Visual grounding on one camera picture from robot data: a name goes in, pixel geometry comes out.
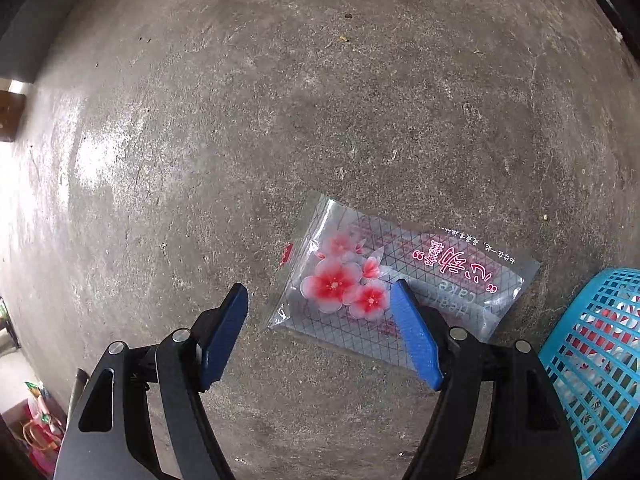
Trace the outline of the blue plastic trash basket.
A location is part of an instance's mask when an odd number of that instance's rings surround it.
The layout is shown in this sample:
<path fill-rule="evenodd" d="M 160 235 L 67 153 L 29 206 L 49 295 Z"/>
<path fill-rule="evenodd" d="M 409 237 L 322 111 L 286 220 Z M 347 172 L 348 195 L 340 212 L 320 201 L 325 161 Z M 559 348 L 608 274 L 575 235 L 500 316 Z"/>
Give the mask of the blue plastic trash basket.
<path fill-rule="evenodd" d="M 574 298 L 538 353 L 593 477 L 639 409 L 639 271 L 608 268 Z"/>

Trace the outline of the small brown wooden block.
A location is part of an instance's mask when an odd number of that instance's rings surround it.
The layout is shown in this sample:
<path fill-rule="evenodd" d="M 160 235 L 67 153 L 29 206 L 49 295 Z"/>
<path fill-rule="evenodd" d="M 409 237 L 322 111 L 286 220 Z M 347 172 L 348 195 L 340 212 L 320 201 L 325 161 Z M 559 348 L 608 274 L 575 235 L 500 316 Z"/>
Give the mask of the small brown wooden block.
<path fill-rule="evenodd" d="M 26 96 L 0 91 L 0 141 L 14 142 L 26 105 Z"/>

